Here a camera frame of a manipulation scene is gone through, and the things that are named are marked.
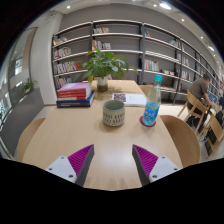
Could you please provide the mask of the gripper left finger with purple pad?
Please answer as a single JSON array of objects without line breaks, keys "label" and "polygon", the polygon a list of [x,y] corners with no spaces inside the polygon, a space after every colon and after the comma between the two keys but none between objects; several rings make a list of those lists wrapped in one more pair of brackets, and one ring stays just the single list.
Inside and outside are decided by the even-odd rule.
[{"label": "gripper left finger with purple pad", "polygon": [[46,171],[68,180],[78,186],[83,186],[90,163],[94,156],[94,145],[86,146],[70,156],[59,156]]}]

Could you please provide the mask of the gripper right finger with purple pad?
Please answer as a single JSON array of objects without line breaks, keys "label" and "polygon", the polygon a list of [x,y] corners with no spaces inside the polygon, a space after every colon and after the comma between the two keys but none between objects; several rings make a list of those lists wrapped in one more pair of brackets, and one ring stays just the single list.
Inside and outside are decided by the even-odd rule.
[{"label": "gripper right finger with purple pad", "polygon": [[140,182],[143,186],[179,170],[168,157],[156,156],[137,145],[132,146],[132,155],[136,163]]}]

